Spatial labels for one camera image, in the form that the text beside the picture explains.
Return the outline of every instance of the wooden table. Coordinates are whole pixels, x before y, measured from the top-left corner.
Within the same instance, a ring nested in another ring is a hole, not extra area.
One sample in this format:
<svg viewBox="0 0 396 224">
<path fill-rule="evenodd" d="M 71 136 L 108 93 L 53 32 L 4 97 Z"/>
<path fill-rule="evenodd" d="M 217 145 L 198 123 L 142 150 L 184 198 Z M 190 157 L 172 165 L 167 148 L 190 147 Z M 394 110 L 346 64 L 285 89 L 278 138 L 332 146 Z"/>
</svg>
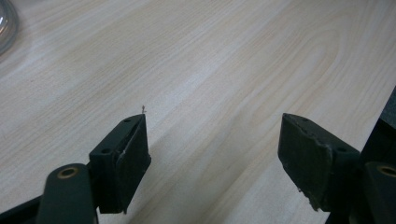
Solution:
<svg viewBox="0 0 396 224">
<path fill-rule="evenodd" d="M 152 164 L 101 223 L 323 223 L 277 158 L 282 113 L 362 149 L 396 84 L 393 0 L 13 3 L 1 212 L 144 105 Z"/>
</svg>

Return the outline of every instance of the clear plastic object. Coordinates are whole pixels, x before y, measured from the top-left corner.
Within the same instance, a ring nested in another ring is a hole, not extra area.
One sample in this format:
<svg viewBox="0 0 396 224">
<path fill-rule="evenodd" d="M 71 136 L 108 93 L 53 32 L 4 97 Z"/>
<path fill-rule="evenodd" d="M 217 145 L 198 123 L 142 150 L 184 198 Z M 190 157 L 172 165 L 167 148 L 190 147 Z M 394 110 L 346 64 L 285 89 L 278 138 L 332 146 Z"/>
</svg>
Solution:
<svg viewBox="0 0 396 224">
<path fill-rule="evenodd" d="M 0 0 L 0 55 L 14 43 L 19 23 L 14 6 L 8 0 Z"/>
</svg>

